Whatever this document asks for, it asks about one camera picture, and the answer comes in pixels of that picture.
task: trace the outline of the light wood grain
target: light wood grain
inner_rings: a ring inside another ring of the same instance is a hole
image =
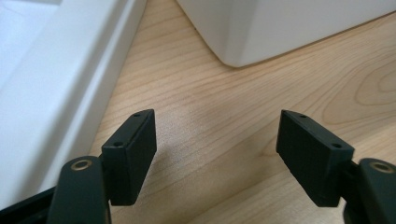
[[[281,109],[396,163],[396,14],[244,68],[222,64],[173,0],[150,0],[92,145],[154,108],[158,152],[113,223],[343,223],[276,154]]]

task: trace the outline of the black plastic arm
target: black plastic arm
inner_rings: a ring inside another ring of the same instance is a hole
[[[108,201],[137,199],[157,151],[154,110],[129,117],[102,146],[102,155],[64,165],[58,185],[0,211],[0,223],[111,223]]]
[[[354,148],[306,115],[283,110],[276,151],[317,206],[346,200],[346,223],[396,223],[396,167],[355,164]]]

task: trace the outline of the white object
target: white object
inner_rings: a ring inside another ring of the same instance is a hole
[[[396,10],[396,0],[177,0],[226,64],[244,66]]]
[[[146,0],[0,0],[0,209],[89,153]]]

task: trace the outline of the brass ring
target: brass ring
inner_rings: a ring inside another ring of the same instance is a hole
[[[81,160],[81,161],[76,161],[75,163],[73,163],[71,168],[74,171],[81,171],[81,170],[87,169],[91,165],[92,165],[92,161],[90,161],[90,160]]]
[[[379,162],[379,161],[372,161],[370,162],[370,166],[382,173],[385,174],[393,174],[395,171],[393,170],[392,167],[388,166],[387,164],[383,163],[383,162]]]

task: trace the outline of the wooden floor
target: wooden floor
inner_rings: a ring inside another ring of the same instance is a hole
[[[244,68],[222,64],[174,0],[149,0],[92,146],[154,108],[158,152],[113,223],[343,223],[276,154],[281,109],[396,163],[396,14]]]

